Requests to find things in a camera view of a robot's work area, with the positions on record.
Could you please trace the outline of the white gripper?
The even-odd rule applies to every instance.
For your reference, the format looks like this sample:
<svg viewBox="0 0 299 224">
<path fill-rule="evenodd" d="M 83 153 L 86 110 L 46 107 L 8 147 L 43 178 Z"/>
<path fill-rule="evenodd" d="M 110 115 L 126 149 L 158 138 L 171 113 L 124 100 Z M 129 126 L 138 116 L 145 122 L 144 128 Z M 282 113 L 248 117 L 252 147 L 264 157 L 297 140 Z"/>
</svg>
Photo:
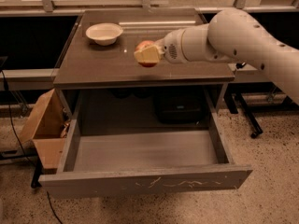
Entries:
<svg viewBox="0 0 299 224">
<path fill-rule="evenodd" d="M 158 63 L 161 60 L 161 53 L 170 63 L 186 63 L 188 60 L 182 49 L 184 33 L 184 29 L 170 32 L 164 38 L 154 42 L 158 48 L 155 45 L 150 45 L 135 51 L 135 59 L 139 63 Z"/>
</svg>

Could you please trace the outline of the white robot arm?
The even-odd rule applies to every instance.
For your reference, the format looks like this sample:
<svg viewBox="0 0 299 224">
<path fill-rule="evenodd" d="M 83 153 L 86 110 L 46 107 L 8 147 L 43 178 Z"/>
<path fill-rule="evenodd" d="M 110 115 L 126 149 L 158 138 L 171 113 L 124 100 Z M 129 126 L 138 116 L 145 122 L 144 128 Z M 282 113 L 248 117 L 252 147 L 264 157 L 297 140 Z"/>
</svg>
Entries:
<svg viewBox="0 0 299 224">
<path fill-rule="evenodd" d="M 275 39 L 240 9 L 223 10 L 207 24 L 175 30 L 154 42 L 143 41 L 134 56 L 145 67 L 162 59 L 170 63 L 247 63 L 299 104 L 299 49 Z"/>
</svg>

